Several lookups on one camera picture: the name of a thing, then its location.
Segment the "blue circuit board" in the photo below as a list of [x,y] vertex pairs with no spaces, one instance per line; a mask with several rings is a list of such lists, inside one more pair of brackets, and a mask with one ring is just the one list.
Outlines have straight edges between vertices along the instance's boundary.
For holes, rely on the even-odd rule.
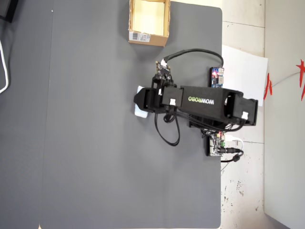
[[212,68],[211,87],[222,88],[224,85],[224,68]]

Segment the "barcode label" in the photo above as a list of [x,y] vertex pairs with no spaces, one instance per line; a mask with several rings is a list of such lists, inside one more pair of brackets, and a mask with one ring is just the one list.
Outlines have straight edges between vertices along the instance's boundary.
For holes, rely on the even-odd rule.
[[138,40],[138,33],[137,33],[137,32],[134,32],[134,33],[133,33],[132,39],[133,39],[134,41],[137,41],[137,40]]
[[138,42],[149,42],[151,36],[145,33],[139,32],[129,32],[129,40],[130,41],[138,41]]

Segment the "white wall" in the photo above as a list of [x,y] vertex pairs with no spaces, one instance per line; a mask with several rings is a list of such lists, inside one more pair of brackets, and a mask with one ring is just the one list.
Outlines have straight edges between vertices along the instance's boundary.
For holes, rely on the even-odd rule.
[[[266,0],[265,56],[273,85],[300,72],[305,60],[305,0]],[[305,84],[297,73],[265,101],[264,210],[290,227],[305,228]]]

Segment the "tiled floor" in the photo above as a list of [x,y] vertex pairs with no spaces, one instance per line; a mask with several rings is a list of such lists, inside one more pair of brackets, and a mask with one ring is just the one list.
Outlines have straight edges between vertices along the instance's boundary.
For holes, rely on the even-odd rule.
[[[176,1],[211,5],[209,0]],[[223,10],[224,45],[264,57],[265,0],[215,0],[212,6]],[[245,155],[221,172],[220,228],[278,228],[264,214],[264,108],[259,107],[256,127],[233,135],[245,141]]]

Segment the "white object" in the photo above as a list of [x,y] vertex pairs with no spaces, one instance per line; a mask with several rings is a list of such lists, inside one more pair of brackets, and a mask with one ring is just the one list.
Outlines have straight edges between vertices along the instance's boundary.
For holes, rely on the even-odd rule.
[[164,60],[164,59],[162,59],[160,64],[161,64],[163,67],[166,67],[167,62],[165,62],[165,60]]
[[242,119],[248,120],[249,113],[243,111]]
[[1,41],[0,41],[0,52],[1,52],[1,59],[2,59],[2,64],[3,64],[3,68],[4,68],[4,74],[5,74],[5,86],[0,90],[0,94],[1,94],[9,86],[9,75],[8,75],[8,70],[7,70],[6,65],[5,65],[3,47],[2,47]]
[[[138,86],[138,91],[137,93],[139,93],[139,91],[142,89],[143,87],[141,86]],[[146,111],[142,111],[139,109],[138,105],[136,104],[135,105],[135,109],[134,109],[134,114],[138,117],[141,117],[141,118],[147,118],[147,115],[148,115],[148,112]]]
[[238,137],[234,137],[232,135],[224,135],[224,140],[227,141],[227,142],[232,142],[232,141],[239,141],[242,143],[242,148],[241,150],[244,149],[244,141]]
[[170,105],[176,106],[176,100],[175,100],[175,99],[171,99],[171,100],[170,100]]
[[268,59],[223,45],[224,88],[241,91],[263,106]]

